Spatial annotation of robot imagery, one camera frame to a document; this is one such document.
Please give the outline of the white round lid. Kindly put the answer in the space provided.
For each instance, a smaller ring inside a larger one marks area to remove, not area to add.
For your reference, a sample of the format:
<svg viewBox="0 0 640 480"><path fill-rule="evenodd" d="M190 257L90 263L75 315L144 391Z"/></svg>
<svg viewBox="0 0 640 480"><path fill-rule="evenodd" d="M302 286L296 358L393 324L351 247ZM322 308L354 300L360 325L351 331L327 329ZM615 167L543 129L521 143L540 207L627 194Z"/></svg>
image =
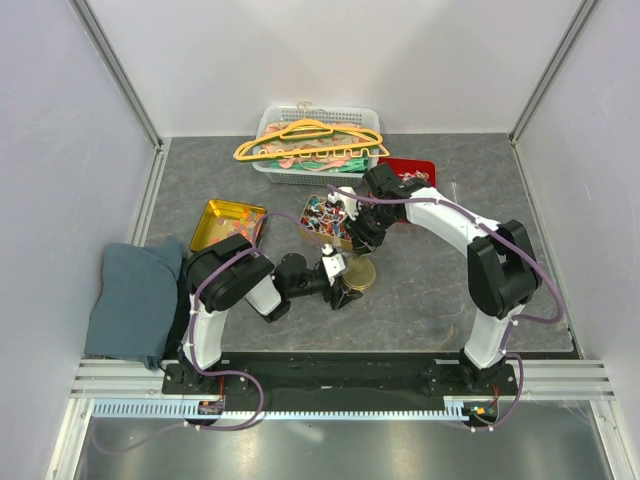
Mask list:
<svg viewBox="0 0 640 480"><path fill-rule="evenodd" d="M371 260L364 256L352 257L348 260L348 269L342 278L350 289L365 291L375 282L375 266Z"/></svg>

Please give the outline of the gold lollipop tin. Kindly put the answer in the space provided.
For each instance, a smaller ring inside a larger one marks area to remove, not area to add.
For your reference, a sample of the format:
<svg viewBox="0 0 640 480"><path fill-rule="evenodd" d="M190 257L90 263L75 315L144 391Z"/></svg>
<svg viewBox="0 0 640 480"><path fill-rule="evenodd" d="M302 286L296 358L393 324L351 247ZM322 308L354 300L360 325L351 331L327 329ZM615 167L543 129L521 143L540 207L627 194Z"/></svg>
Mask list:
<svg viewBox="0 0 640 480"><path fill-rule="evenodd" d="M326 197L311 195L300 216L300 222L311 232L312 236L323 244L352 250L352 241L345 222L346 212L328 202Z"/></svg>

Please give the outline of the gold gummy candy tin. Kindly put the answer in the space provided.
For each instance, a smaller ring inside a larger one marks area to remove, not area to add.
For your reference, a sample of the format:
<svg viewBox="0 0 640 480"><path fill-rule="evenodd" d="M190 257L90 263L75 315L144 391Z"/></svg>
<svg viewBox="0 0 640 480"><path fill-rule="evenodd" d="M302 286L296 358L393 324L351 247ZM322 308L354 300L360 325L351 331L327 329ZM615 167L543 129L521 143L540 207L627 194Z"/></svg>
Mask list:
<svg viewBox="0 0 640 480"><path fill-rule="evenodd" d="M258 205L210 199L192 236L189 250L197 252L236 234L252 242L261 236L258 221L267 210Z"/></svg>

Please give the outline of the clear plastic scoop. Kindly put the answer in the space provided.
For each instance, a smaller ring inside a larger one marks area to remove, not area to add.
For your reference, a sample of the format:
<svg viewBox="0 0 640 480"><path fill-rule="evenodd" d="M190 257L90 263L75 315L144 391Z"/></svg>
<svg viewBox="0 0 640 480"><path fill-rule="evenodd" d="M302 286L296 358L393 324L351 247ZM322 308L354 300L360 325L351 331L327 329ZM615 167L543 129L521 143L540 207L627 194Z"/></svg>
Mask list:
<svg viewBox="0 0 640 480"><path fill-rule="evenodd" d="M460 188L459 185L455 182L455 181L450 181L447 184L448 190L447 193L449 195L449 198L454 201L455 203L461 205L462 204L462 200L460 197Z"/></svg>

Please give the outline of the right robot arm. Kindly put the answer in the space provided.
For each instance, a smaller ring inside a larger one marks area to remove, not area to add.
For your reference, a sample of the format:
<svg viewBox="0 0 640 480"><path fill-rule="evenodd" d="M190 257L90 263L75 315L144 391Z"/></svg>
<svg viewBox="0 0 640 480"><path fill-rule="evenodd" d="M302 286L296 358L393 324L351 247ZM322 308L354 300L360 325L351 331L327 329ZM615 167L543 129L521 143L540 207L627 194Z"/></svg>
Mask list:
<svg viewBox="0 0 640 480"><path fill-rule="evenodd" d="M504 363L508 330L541 278L526 228L478 216L448 199L428 181L404 179L382 163L367 171L367 197L350 187L332 188L329 199L346 212L345 229L353 251L379 248L387 230L400 221L421 227L464 255L469 295L476 306L471 334L461 350L458 381L477 394L489 387Z"/></svg>

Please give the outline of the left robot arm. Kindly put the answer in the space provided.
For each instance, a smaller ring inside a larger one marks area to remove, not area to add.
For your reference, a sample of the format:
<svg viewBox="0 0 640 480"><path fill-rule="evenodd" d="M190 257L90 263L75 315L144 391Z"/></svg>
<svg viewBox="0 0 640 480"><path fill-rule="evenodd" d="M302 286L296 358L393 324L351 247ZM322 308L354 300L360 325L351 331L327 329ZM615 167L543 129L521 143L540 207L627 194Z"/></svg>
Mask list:
<svg viewBox="0 0 640 480"><path fill-rule="evenodd" d="M189 362L185 382L198 393L208 393L219 382L215 365L222 356L227 316L246 301L268 323L289 312L291 301L319 295L338 310L362 297L347 285L344 254L325 244L312 267L298 253L274 264L244 236L235 234L195 252L185 264L190 319L182 339L182 359Z"/></svg>

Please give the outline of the green cloth in basket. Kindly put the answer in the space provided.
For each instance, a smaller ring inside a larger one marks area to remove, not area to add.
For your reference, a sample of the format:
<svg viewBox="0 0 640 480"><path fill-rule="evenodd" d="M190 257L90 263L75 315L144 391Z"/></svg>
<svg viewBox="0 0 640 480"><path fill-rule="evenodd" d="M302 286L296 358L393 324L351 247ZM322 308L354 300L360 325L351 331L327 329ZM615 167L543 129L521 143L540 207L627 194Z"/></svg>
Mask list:
<svg viewBox="0 0 640 480"><path fill-rule="evenodd" d="M345 159L325 159L314 161L311 159L285 159L268 164L269 168L284 170L303 170L310 172L338 172L338 173L363 173L369 165L368 157Z"/></svg>

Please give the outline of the red candy tray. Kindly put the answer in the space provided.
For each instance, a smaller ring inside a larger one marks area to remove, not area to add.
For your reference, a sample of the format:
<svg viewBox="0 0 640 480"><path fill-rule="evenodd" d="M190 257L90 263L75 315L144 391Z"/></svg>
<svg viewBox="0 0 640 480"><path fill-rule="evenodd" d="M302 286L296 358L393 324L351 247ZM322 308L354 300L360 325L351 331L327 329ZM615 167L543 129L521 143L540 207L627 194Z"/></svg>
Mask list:
<svg viewBox="0 0 640 480"><path fill-rule="evenodd" d="M386 157L379 159L363 179L370 197L406 199L422 188L436 186L436 167L426 160Z"/></svg>

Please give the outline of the pink clothes hanger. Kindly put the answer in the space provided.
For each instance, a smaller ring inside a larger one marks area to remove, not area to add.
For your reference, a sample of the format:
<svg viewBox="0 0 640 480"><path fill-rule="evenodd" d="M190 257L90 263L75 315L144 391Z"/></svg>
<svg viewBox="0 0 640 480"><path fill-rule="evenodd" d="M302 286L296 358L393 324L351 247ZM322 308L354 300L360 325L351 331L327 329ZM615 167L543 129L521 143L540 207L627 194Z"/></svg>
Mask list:
<svg viewBox="0 0 640 480"><path fill-rule="evenodd" d="M252 152L273 155L275 158L338 159L368 157L387 157L389 150L375 139L356 136L329 136L312 139L273 140L256 145Z"/></svg>

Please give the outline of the yellow clothes hanger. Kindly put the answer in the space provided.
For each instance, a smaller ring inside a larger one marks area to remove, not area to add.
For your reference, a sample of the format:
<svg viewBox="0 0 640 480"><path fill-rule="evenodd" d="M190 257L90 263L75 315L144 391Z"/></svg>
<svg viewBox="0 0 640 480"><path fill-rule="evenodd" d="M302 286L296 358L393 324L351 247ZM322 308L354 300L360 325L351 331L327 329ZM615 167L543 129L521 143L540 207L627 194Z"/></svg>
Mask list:
<svg viewBox="0 0 640 480"><path fill-rule="evenodd" d="M360 138L371 138L383 144L383 137L375 130L363 127L349 127L346 124L325 124L318 120L302 119L292 122L286 128L264 135L241 144L234 152L233 158L239 162L258 162L280 160L273 155L262 155L252 152L252 148L273 140L312 139L335 135L351 135Z"/></svg>

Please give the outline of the grey plastic basket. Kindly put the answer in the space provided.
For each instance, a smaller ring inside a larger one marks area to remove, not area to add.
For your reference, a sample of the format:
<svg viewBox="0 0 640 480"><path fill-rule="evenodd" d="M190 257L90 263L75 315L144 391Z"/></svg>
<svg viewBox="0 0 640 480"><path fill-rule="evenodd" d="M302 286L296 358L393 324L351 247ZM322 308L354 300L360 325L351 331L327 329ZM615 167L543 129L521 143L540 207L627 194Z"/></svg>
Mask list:
<svg viewBox="0 0 640 480"><path fill-rule="evenodd" d="M266 127L276 122L293 122L309 118L325 124L338 122L352 123L364 128L380 131L378 114L369 108L345 106L294 106L275 105L265 109L258 127L258 134L262 134ZM270 162L256 162L252 164L255 171L263 174L269 181L279 184L357 187L362 180L362 173L339 172L336 170L312 172L296 168L283 169L271 167Z"/></svg>

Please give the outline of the blue folded cloth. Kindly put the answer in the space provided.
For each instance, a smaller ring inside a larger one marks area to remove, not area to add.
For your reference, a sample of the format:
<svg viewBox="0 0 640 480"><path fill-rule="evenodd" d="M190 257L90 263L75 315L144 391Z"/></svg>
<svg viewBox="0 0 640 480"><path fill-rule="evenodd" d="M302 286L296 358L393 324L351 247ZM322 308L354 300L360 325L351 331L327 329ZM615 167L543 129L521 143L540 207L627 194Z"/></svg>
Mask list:
<svg viewBox="0 0 640 480"><path fill-rule="evenodd" d="M157 370L178 305L182 260L182 246L172 237L158 246L109 244L84 354Z"/></svg>

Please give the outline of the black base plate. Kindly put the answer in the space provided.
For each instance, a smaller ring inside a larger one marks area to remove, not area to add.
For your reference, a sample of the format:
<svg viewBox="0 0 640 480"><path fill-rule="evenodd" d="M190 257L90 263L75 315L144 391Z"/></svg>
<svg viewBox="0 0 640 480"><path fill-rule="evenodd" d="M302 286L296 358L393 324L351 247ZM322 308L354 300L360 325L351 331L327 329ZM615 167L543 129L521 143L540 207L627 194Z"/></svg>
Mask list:
<svg viewBox="0 0 640 480"><path fill-rule="evenodd" d="M433 407L448 398L493 400L516 394L504 362L490 381L470 386L456 354L228 352L205 377L187 361L165 368L165 395L220 395L233 406Z"/></svg>

